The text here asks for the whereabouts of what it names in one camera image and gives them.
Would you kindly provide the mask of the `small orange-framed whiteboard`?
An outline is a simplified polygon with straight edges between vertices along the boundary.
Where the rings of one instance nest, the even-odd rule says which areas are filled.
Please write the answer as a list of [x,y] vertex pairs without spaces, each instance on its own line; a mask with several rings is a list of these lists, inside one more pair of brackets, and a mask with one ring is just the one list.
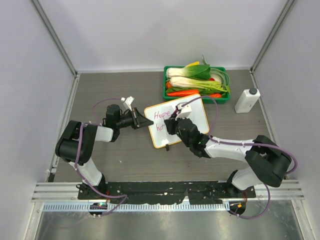
[[181,142],[181,139],[176,135],[170,135],[167,132],[164,120],[170,118],[175,111],[178,104],[185,104],[192,101],[189,106],[191,113],[188,118],[197,126],[198,130],[207,134],[209,132],[209,123],[207,120],[204,104],[201,99],[196,99],[199,94],[181,97],[175,100],[159,103],[144,109],[144,115],[147,119],[153,121],[150,125],[149,132],[153,146],[156,149],[165,147],[166,145],[173,145]]

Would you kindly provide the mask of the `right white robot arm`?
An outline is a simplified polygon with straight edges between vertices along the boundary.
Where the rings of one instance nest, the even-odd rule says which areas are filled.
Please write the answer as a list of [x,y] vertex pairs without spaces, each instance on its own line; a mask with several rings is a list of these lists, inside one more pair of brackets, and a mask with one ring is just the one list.
[[201,133],[189,118],[170,117],[164,123],[168,134],[178,136],[199,158],[227,158],[247,163],[247,168],[233,171],[227,179],[225,190],[233,198],[259,184],[278,188],[293,160],[264,135],[232,141]]

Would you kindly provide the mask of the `large orange carrot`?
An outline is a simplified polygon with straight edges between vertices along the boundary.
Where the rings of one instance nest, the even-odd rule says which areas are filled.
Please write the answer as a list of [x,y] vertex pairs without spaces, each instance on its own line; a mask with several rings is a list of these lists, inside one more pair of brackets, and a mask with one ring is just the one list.
[[168,97],[186,97],[194,94],[199,94],[199,91],[197,89],[188,89],[188,90],[168,92],[166,95]]

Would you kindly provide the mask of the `green plastic crate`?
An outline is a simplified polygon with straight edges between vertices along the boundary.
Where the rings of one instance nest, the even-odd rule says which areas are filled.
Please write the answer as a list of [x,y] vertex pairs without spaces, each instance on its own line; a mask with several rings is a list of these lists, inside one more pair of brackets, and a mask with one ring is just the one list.
[[162,96],[165,101],[193,94],[210,95],[219,104],[230,100],[230,77],[224,67],[199,65],[165,66]]

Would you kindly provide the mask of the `lower bok choy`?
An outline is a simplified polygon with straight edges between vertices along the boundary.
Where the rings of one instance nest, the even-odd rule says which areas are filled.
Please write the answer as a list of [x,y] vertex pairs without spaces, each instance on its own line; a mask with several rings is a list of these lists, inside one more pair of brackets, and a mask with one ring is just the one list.
[[174,76],[170,78],[168,82],[171,84],[172,87],[216,91],[214,90],[215,82],[212,80],[192,79],[183,76]]

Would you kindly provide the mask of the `bok choy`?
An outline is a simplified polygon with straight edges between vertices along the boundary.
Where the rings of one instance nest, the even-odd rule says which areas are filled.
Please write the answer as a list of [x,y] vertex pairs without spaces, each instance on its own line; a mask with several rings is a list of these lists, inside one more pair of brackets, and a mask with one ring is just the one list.
[[210,75],[211,66],[209,64],[191,65],[185,67],[169,67],[165,76],[169,79],[172,77],[187,77],[200,80],[208,80]]
[[214,90],[215,82],[212,80],[192,79],[183,76],[174,76],[170,78],[168,82],[171,84],[172,87],[216,91]]

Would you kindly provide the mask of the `small orange carrot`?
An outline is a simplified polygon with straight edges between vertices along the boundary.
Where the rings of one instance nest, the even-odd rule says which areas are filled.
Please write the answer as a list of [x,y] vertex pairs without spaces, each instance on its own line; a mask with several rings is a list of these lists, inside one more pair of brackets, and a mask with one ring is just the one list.
[[222,95],[220,93],[213,93],[213,94],[210,94],[209,96],[217,99],[222,98]]

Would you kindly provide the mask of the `upper bok choy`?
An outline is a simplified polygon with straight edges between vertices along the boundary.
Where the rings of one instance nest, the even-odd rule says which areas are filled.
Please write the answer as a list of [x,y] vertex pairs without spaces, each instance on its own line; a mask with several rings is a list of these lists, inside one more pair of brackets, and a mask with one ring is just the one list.
[[209,64],[191,65],[185,67],[169,67],[165,76],[169,79],[172,77],[187,77],[200,80],[208,80],[210,75],[211,66]]

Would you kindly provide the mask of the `yellow pepper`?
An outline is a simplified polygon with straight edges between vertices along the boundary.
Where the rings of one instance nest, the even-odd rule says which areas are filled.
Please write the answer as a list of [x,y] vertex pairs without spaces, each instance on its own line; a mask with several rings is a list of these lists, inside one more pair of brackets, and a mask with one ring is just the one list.
[[185,67],[192,67],[192,66],[198,66],[200,64],[199,61],[195,61],[195,62],[192,62],[192,63],[189,63],[188,65],[186,65]]

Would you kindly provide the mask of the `green long beans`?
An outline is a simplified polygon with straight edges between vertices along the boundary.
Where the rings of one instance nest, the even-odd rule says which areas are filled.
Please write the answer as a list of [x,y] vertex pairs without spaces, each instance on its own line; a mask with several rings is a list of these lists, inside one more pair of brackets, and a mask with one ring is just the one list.
[[211,67],[209,72],[211,78],[214,79],[213,89],[223,93],[230,93],[230,77],[229,75],[221,69],[216,67]]

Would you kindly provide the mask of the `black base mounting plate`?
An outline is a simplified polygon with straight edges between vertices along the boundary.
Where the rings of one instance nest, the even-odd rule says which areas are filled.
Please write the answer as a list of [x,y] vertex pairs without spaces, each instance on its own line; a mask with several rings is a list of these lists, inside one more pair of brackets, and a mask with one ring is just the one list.
[[108,182],[99,191],[108,196],[111,204],[118,204],[127,195],[124,204],[174,205],[188,197],[192,205],[219,204],[223,199],[255,198],[255,189],[231,190],[220,181],[152,181],[152,182]]

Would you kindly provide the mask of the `white bottle grey cap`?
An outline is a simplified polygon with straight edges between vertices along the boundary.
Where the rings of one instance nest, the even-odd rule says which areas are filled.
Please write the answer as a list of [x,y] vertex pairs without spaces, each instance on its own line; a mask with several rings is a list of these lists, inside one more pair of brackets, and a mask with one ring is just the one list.
[[240,95],[234,110],[237,114],[249,113],[255,103],[259,100],[261,94],[255,87],[245,89]]

